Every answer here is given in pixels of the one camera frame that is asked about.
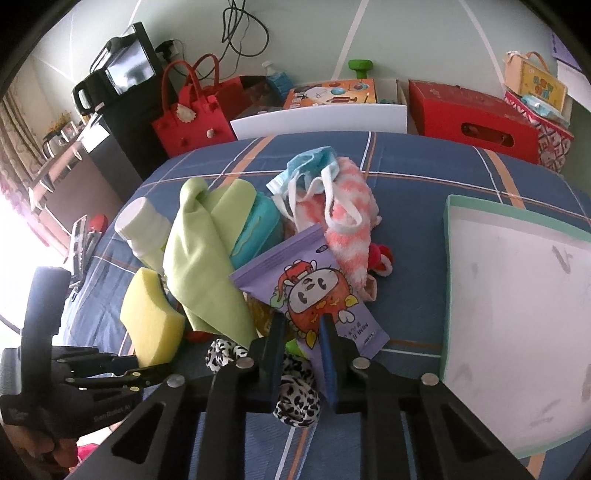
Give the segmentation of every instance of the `bag handle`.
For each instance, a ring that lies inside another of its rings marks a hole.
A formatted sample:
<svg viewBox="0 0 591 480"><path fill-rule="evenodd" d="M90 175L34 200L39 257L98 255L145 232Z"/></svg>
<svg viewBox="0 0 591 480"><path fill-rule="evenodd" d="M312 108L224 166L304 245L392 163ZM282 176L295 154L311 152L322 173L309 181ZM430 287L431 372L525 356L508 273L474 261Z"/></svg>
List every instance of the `bag handle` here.
<svg viewBox="0 0 591 480"><path fill-rule="evenodd" d="M548 68L548 65L546 64L544 57L542 57L542 55L540 55L538 52L529 51L528 53L525 54L525 58L527 60L529 60L532 55L535 55L536 57L538 57L538 60L540 61L540 63L544 67L544 70L547 71L548 73L550 73L550 69Z"/></svg>
<svg viewBox="0 0 591 480"><path fill-rule="evenodd" d="M201 88L201 85L199 85L199 80L197 79L197 75L195 75L195 71L191 68L191 65L189 65L184 60L172 61L168 65L166 65L166 68L164 69L164 73L162 75L162 112L163 113L166 113L170 107L170 103L168 102L168 84L167 84L168 73L175 65L182 65L183 67L185 67L187 69L187 71L188 71L187 78L191 79L191 85L192 85L193 90L195 91L195 94L197 96L203 94L203 89Z"/></svg>
<svg viewBox="0 0 591 480"><path fill-rule="evenodd" d="M205 55L201 56L201 58L199 58L198 61L196 61L193 64L191 69L193 71L197 70L197 67L199 67L199 65L201 65L201 62L205 60L207 57L211 57L211 59L213 60L213 86L217 87L220 83L220 61L213 53L206 53ZM188 83L189 78L187 77L184 84L187 85Z"/></svg>
<svg viewBox="0 0 591 480"><path fill-rule="evenodd" d="M359 213L357 207L347 197L347 193L333 183L328 167L322 169L320 176L322 176L322 183L324 184L324 192L326 195L326 202L324 204L324 221L326 221L326 226L341 235L355 234L357 230L361 228L363 222L361 213ZM341 207L345 209L345 212L347 212L347 214L353 219L353 225L338 222L330 216L330 211L332 210L333 202L335 200L340 203Z"/></svg>
<svg viewBox="0 0 591 480"><path fill-rule="evenodd" d="M273 200L275 203L275 206L277 207L277 210L279 210L280 214L293 222L296 232L302 232L313 225L313 223L307 221L307 218L298 215L296 211L298 200L303 201L307 200L308 198L308 195L306 195L306 197L303 199L297 198L297 180L299 177L300 175L297 175L297 177L290 180L290 182L287 184L287 201L290 205L291 215L285 207L285 199L281 194L277 193L271 197L271 200Z"/></svg>

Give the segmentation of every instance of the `white bottle cap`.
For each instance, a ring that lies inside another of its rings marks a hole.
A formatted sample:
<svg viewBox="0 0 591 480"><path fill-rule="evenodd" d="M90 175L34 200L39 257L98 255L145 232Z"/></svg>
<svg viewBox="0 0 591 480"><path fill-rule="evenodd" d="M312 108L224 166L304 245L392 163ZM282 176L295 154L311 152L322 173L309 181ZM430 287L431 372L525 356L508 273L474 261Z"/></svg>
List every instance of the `white bottle cap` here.
<svg viewBox="0 0 591 480"><path fill-rule="evenodd" d="M146 197L131 202L115 221L115 231L127 240L134 255L140 259L162 249L171 227L170 221L160 215Z"/></svg>
<svg viewBox="0 0 591 480"><path fill-rule="evenodd" d="M268 77L277 73L277 71L274 68L272 68L271 65L273 65L273 62L271 62L270 60L267 60L267 61L264 61L263 63L261 63L261 66L264 69L267 69L267 76Z"/></svg>

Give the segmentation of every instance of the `human hand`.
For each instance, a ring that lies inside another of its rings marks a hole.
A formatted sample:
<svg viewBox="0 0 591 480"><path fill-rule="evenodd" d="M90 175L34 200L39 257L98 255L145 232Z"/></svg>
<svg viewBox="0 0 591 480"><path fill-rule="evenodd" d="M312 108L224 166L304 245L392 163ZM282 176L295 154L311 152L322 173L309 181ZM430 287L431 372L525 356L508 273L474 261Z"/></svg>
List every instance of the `human hand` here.
<svg viewBox="0 0 591 480"><path fill-rule="evenodd" d="M17 451L26 451L36 458L44 453L51 453L57 464L71 468L78 464L78 447L74 439L61 439L55 445L47 435L16 425L3 425L4 431Z"/></svg>

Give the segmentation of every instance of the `white tray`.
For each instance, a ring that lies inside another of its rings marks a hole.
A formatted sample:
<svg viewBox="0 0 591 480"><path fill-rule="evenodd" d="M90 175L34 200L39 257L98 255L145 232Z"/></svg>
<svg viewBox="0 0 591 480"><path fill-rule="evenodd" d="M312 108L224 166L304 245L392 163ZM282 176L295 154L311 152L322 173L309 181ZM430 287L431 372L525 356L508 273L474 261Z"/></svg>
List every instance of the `white tray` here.
<svg viewBox="0 0 591 480"><path fill-rule="evenodd" d="M407 132L406 105L364 103L319 105L246 116L230 122L236 138L305 132Z"/></svg>
<svg viewBox="0 0 591 480"><path fill-rule="evenodd" d="M513 452L591 427L591 235L495 202L447 200L441 376Z"/></svg>

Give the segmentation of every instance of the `wall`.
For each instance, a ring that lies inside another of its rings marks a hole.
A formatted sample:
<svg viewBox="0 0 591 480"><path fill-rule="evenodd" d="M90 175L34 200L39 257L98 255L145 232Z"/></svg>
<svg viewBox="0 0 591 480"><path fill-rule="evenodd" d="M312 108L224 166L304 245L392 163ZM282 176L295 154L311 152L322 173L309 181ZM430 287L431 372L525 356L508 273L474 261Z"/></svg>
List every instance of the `wall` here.
<svg viewBox="0 0 591 480"><path fill-rule="evenodd" d="M591 112L573 102L571 132L574 141L564 165L564 178L591 196Z"/></svg>
<svg viewBox="0 0 591 480"><path fill-rule="evenodd" d="M54 112L43 92L34 69L34 58L29 57L22 64L11 87L27 125L41 145L54 121Z"/></svg>
<svg viewBox="0 0 591 480"><path fill-rule="evenodd" d="M434 80L501 95L502 58L513 49L539 51L556 72L548 28L518 0L362 0L361 5L366 8L345 58L373 60L373 77ZM219 0L82 0L33 51L53 111L73 110L73 86L87 75L106 40L131 21L144 23L155 46L182 40L189 60L209 51L220 54L225 6ZM271 41L260 57L241 59L239 73L260 74L261 62L273 60L303 83L335 74L360 0L248 0L247 9L267 25ZM263 43L262 30L251 22L244 51L257 51ZM227 55L222 75L232 73L235 59L234 53ZM346 63L336 73L352 75Z"/></svg>

